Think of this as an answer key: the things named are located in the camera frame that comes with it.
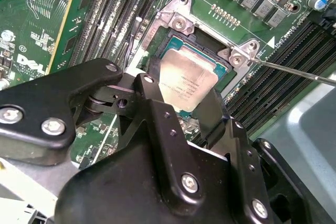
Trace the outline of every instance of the screwdriver shaft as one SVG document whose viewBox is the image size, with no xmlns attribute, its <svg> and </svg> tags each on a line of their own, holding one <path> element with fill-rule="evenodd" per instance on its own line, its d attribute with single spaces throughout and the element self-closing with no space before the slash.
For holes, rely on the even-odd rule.
<svg viewBox="0 0 336 224">
<path fill-rule="evenodd" d="M 249 60 L 254 62 L 254 63 L 269 67 L 269 68 L 278 69 L 278 70 L 281 70 L 281 71 L 284 71 L 284 72 L 287 72 L 287 73 L 292 73 L 292 74 L 295 74 L 295 75 L 300 76 L 300 77 L 304 77 L 304 78 L 307 78 L 307 79 L 310 79 L 310 80 L 313 80 L 313 81 L 317 81 L 317 82 L 320 82 L 320 83 L 324 83 L 324 84 L 328 84 L 328 85 L 336 87 L 336 81 L 331 80 L 329 78 L 324 78 L 324 77 L 317 76 L 317 75 L 312 74 L 312 73 L 306 73 L 306 72 L 302 72 L 300 70 L 287 68 L 287 67 L 280 66 L 280 65 L 270 63 L 270 62 L 266 62 L 266 61 L 263 61 L 263 60 L 260 60 L 260 59 L 257 59 L 257 58 L 250 58 Z"/>
</svg>

